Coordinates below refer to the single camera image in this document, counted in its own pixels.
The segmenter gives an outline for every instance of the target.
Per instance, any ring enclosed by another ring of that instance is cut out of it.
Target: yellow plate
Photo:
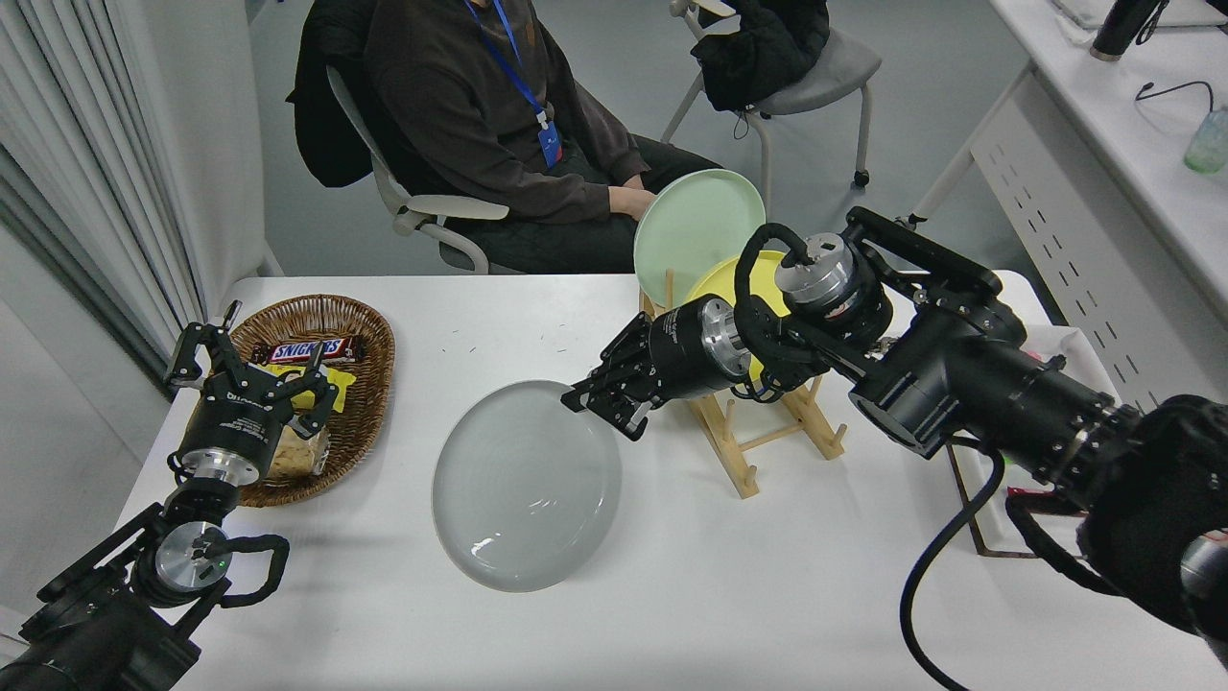
[[[783,252],[763,249],[759,252],[759,258],[755,259],[754,268],[750,269],[750,292],[763,297],[768,302],[768,306],[780,317],[788,313],[788,307],[785,306],[785,293],[780,291],[780,287],[776,287],[776,266],[783,258]],[[695,286],[686,295],[686,301],[689,302],[700,295],[712,292],[725,297],[729,304],[733,304],[733,271],[737,265],[738,257],[729,257],[709,269],[702,277],[695,281]],[[764,367],[759,360],[752,358],[750,380],[759,382],[759,376],[763,371]]]

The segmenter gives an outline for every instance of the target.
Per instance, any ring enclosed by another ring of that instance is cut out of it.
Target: gray floor
[[[659,136],[694,79],[693,41],[667,0],[535,0],[577,79],[634,131]],[[370,179],[322,188],[293,149],[292,85],[302,17],[309,2],[266,6],[253,23],[266,158],[269,239],[297,275],[454,272],[425,237],[393,234]],[[906,214],[1006,83],[1025,54],[982,0],[830,0],[833,25],[883,56],[872,80],[874,114],[865,193],[849,188],[858,98],[775,118],[774,220],[806,234],[839,231],[853,204]],[[701,97],[674,142],[750,179],[759,142],[736,139],[736,115]],[[995,268],[1035,271],[979,174],[968,174],[922,226],[926,234]]]

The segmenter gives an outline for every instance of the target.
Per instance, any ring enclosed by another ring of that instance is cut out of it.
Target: gray chair
[[[707,12],[710,17],[715,16],[717,18],[736,21],[731,18],[734,16],[733,9],[720,2],[720,0],[669,1],[669,14],[682,17],[696,41],[704,38],[706,33],[700,21],[701,11]],[[712,25],[710,28],[720,31],[722,23],[726,22]],[[771,139],[768,134],[766,120],[775,115],[817,110],[855,91],[861,92],[861,125],[857,131],[857,162],[853,168],[852,187],[855,189],[865,189],[869,184],[869,171],[866,169],[866,149],[869,144],[872,104],[869,77],[878,71],[882,64],[883,59],[867,45],[855,41],[846,33],[831,29],[831,36],[828,38],[828,43],[819,55],[819,61],[815,63],[804,77],[747,108],[747,123],[759,134],[759,187],[769,214],[771,212]],[[661,136],[662,141],[669,141],[673,137],[678,124],[682,123],[683,117],[690,110],[691,103],[695,102],[695,98],[702,90],[704,75],[700,72],[686,91],[686,96],[678,106],[673,118],[670,118],[669,125],[666,126],[666,133]]]
[[[453,194],[410,194],[389,172],[388,162],[379,151],[375,136],[362,120],[362,114],[350,95],[341,74],[336,68],[328,66],[328,82],[333,96],[345,112],[350,124],[371,150],[371,167],[376,177],[379,198],[393,216],[393,230],[400,234],[410,234],[415,230],[425,232],[440,242],[440,257],[448,264],[472,269],[473,272],[515,272],[502,266],[491,266],[481,250],[472,239],[445,227],[449,217],[474,220],[500,220],[507,216],[507,206],[491,204],[472,196]]]

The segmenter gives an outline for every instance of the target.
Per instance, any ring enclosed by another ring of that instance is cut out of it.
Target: black pants
[[[640,135],[635,141],[652,169],[641,176],[643,187],[658,193],[679,177],[721,166],[702,156]],[[546,174],[578,173],[588,182],[613,184],[593,167],[580,146],[564,142],[564,160]],[[623,214],[604,220],[569,223],[510,221],[448,221],[448,227],[473,239],[490,263],[523,272],[632,272],[631,249],[636,221]]]

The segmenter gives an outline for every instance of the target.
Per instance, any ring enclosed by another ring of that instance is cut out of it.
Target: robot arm
[[[1228,406],[1178,396],[1146,417],[1116,406],[1063,376],[1062,358],[1019,351],[1025,329],[997,299],[991,271],[866,209],[846,220],[844,232],[806,241],[761,226],[736,269],[736,307],[705,295],[655,320],[639,314],[564,405],[639,439],[647,411],[670,399],[732,387],[771,401],[835,371],[857,410],[916,454],[931,458],[966,431],[1051,484],[1087,512],[1079,542],[1098,574],[1072,572],[1068,556],[1060,571],[1202,635],[1228,666],[1228,549],[1203,538],[1228,527]],[[750,293],[750,268],[771,238],[790,248],[776,271],[786,317]],[[883,252],[923,272],[892,269]],[[895,340],[882,338],[884,286],[916,304]],[[764,366],[758,387],[752,355]],[[1051,552],[1038,550],[1057,565]]]
[[[312,437],[338,390],[319,372],[323,344],[295,380],[244,365],[228,335],[238,308],[231,304],[222,325],[188,324],[176,345],[166,383],[201,389],[183,443],[167,460],[178,488],[38,592],[45,606],[21,630],[29,649],[0,669],[0,691],[171,689],[199,658],[189,637],[214,606],[254,605],[278,589],[290,554],[285,538],[230,539],[221,524],[238,506],[239,487],[269,471],[282,427]],[[211,372],[198,385],[200,347]],[[308,390],[316,406],[295,416],[290,400]],[[265,583],[227,595],[233,554],[249,552],[271,554]],[[173,625],[152,610],[189,603]]]

